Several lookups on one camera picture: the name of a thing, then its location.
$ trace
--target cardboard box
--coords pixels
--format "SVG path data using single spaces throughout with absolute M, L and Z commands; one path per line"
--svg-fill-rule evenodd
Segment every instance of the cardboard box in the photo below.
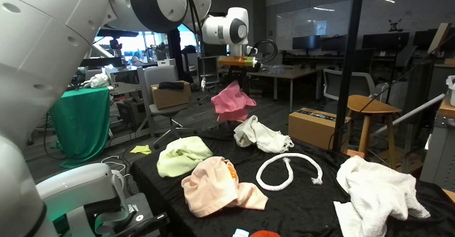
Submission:
M 288 134 L 292 138 L 323 149 L 332 148 L 333 137 L 330 137 L 335 131 L 335 120 L 335 114 L 302 108 L 289 114 Z M 341 148 L 344 154 L 348 150 L 350 123 L 351 118 L 346 117 L 346 124 L 343 127 L 343 145 Z
M 158 109 L 172 107 L 180 104 L 188 104 L 191 100 L 190 83 L 184 83 L 184 89 L 158 89 L 159 85 L 151 85 L 153 102 Z

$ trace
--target green cloth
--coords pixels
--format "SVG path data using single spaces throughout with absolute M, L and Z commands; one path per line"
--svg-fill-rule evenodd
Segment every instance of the green cloth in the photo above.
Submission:
M 156 163 L 160 177 L 177 177 L 192 171 L 213 154 L 197 136 L 177 139 L 166 146 Z
M 60 167 L 73 169 L 96 158 L 109 133 L 109 90 L 83 88 L 63 93 L 50 109 L 59 148 L 66 155 Z

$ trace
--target plastic container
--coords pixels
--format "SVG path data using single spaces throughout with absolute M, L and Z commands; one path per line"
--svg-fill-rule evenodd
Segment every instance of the plastic container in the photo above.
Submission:
M 449 87 L 449 97 L 450 97 L 450 105 L 455 106 L 455 85 L 454 85 L 455 75 L 450 75 L 445 80 L 445 84 Z

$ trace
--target white towel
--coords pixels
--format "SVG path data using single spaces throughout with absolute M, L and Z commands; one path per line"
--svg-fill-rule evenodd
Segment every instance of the white towel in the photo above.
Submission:
M 256 143 L 260 150 L 275 154 L 287 152 L 290 147 L 294 147 L 291 137 L 262 125 L 255 115 L 238 125 L 234 132 L 234 138 L 240 147 Z
M 351 202 L 333 202 L 344 237 L 383 237 L 388 216 L 430 216 L 417 201 L 416 179 L 410 174 L 354 156 L 341 165 L 337 181 L 351 196 Z

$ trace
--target light green towel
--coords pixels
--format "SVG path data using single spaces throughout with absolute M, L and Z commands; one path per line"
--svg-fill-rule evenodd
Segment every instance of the light green towel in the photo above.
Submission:
M 169 143 L 156 163 L 160 177 L 177 177 L 193 170 L 213 154 L 200 137 L 180 138 Z

